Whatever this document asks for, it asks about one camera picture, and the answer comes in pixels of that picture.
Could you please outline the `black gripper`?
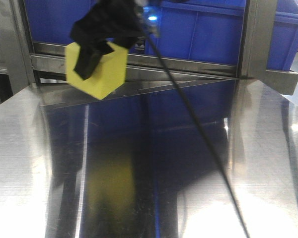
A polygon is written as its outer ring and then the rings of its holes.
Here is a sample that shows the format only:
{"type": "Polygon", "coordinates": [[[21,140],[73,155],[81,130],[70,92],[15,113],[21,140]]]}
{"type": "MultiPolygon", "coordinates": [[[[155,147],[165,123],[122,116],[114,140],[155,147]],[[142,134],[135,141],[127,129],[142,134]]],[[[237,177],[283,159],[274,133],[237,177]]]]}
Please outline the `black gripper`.
{"type": "Polygon", "coordinates": [[[74,71],[82,80],[92,76],[104,55],[114,52],[109,38],[129,49],[144,35],[138,10],[134,0],[99,0],[73,24],[70,37],[80,46],[74,71]]]}

